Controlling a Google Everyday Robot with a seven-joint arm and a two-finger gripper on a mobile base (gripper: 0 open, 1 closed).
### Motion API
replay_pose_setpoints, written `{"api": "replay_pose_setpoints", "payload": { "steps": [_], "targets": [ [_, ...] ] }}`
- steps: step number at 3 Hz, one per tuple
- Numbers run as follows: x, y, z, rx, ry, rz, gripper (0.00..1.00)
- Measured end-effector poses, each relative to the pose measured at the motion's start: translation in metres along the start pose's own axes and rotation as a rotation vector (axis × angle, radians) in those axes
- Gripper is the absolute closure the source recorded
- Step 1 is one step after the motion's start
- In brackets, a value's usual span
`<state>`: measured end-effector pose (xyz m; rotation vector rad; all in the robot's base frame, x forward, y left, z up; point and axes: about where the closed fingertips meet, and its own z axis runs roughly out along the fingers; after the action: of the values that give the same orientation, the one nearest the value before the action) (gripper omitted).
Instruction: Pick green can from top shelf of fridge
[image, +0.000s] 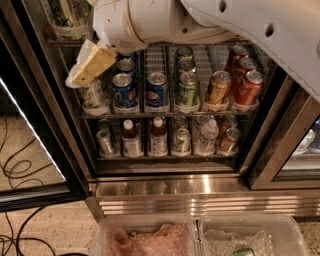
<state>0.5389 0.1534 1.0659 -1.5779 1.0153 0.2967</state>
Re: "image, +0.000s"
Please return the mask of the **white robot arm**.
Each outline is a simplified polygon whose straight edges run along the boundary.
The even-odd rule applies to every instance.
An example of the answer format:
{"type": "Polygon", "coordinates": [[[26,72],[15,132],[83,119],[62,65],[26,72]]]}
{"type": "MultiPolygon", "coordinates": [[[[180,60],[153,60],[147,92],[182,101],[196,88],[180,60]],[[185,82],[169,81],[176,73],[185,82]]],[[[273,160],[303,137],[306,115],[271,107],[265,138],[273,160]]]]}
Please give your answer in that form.
{"type": "Polygon", "coordinates": [[[66,85],[86,87],[152,43],[214,44],[238,35],[320,101],[320,0],[88,0],[100,42],[86,41],[66,85]]]}

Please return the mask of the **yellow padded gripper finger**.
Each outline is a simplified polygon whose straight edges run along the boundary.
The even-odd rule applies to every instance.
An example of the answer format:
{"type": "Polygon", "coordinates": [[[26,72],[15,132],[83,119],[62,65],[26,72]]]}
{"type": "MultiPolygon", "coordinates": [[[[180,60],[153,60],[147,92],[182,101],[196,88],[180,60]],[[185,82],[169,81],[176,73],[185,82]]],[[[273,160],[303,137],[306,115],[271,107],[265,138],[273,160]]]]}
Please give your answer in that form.
{"type": "Polygon", "coordinates": [[[69,88],[88,87],[89,84],[109,69],[117,58],[117,52],[101,41],[94,43],[86,39],[81,46],[76,63],[65,81],[69,88]]]}

